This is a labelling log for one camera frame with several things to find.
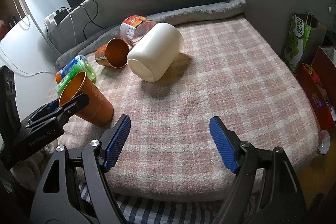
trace green bottle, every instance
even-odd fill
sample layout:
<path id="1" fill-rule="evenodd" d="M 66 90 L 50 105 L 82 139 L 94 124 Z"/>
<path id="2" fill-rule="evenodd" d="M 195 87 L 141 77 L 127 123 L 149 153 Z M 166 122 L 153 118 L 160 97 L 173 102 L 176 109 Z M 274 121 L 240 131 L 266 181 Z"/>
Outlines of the green bottle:
<path id="1" fill-rule="evenodd" d="M 62 79 L 61 82 L 56 86 L 56 92 L 61 95 L 65 86 L 70 82 L 70 80 L 79 72 L 86 71 L 86 75 L 90 78 L 93 83 L 96 83 L 97 77 L 95 70 L 91 67 L 90 63 L 85 59 L 78 61 L 69 69 L 69 73 Z"/>

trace pink checkered blanket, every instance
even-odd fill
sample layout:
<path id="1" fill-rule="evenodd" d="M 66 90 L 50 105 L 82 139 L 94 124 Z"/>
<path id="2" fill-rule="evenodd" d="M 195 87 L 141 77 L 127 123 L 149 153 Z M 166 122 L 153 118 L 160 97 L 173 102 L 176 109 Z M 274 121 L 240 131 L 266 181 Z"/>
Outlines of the pink checkered blanket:
<path id="1" fill-rule="evenodd" d="M 242 16 L 178 26 L 185 44 L 157 82 L 128 67 L 98 65 L 97 87 L 132 121 L 119 160 L 106 174 L 114 192 L 172 201 L 224 199 L 234 175 L 224 167 L 209 133 L 219 116 L 257 148 L 285 149 L 294 168 L 316 153 L 317 126 L 309 102 L 289 69 Z M 47 101 L 57 98 L 55 87 Z M 64 126 L 60 144 L 84 146 L 98 128 L 79 117 Z M 261 181 L 256 177 L 256 185 Z"/>

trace screw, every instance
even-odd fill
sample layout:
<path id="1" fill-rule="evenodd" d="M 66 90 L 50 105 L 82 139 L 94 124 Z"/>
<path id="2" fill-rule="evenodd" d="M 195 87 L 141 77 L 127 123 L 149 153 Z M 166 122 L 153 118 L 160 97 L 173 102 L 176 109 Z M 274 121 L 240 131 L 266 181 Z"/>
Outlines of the screw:
<path id="1" fill-rule="evenodd" d="M 282 147 L 277 146 L 277 147 L 275 148 L 275 151 L 278 152 L 278 153 L 282 153 L 284 150 L 283 150 Z"/>
<path id="2" fill-rule="evenodd" d="M 57 152 L 62 152 L 64 150 L 64 145 L 59 145 L 57 148 L 56 148 L 56 151 Z"/>
<path id="3" fill-rule="evenodd" d="M 241 146 L 242 146 L 242 147 L 250 147 L 251 144 L 250 144 L 248 141 L 242 141 L 242 142 L 241 142 Z"/>
<path id="4" fill-rule="evenodd" d="M 95 146 L 99 145 L 99 141 L 98 140 L 93 140 L 93 141 L 90 142 L 90 145 L 95 147 Z"/>

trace orange cup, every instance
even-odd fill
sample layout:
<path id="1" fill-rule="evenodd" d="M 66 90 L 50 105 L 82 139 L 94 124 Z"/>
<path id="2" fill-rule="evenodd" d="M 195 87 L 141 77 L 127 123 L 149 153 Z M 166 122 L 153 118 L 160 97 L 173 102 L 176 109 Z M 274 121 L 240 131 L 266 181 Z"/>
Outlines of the orange cup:
<path id="1" fill-rule="evenodd" d="M 96 62 L 102 66 L 119 69 L 126 66 L 128 53 L 127 42 L 121 38 L 113 38 L 97 49 L 94 57 Z"/>
<path id="2" fill-rule="evenodd" d="M 62 106 L 70 101 L 78 93 L 85 93 L 89 96 L 90 102 L 76 115 L 96 126 L 102 127 L 111 120 L 113 116 L 113 106 L 92 83 L 85 71 L 77 73 L 65 86 L 58 105 Z"/>

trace blue gripper pad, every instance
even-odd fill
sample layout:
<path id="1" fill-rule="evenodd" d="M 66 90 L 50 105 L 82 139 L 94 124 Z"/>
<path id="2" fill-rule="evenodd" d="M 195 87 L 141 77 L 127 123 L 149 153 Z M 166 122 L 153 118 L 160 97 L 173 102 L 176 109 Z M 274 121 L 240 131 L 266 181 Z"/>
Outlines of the blue gripper pad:
<path id="1" fill-rule="evenodd" d="M 129 116 L 126 116 L 105 150 L 105 162 L 103 164 L 104 172 L 108 172 L 109 169 L 114 167 L 117 163 L 121 150 L 124 147 L 130 131 L 131 119 Z"/>
<path id="2" fill-rule="evenodd" d="M 236 151 L 225 134 L 225 131 L 228 130 L 219 117 L 212 117 L 210 119 L 209 128 L 211 137 L 215 142 L 225 167 L 235 173 L 239 166 L 236 161 Z"/>

